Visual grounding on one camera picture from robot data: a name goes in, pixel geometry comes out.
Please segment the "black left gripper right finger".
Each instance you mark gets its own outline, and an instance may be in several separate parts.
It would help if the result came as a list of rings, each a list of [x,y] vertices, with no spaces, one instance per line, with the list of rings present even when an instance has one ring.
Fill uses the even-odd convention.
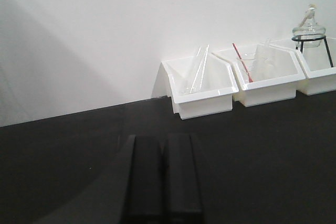
[[[170,134],[163,150],[164,207],[168,223],[203,223],[191,137]]]

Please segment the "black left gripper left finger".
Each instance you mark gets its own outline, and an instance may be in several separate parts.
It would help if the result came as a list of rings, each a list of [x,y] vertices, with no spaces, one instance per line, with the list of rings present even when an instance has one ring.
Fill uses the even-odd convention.
[[[165,223],[164,165],[154,136],[134,135],[127,223]]]

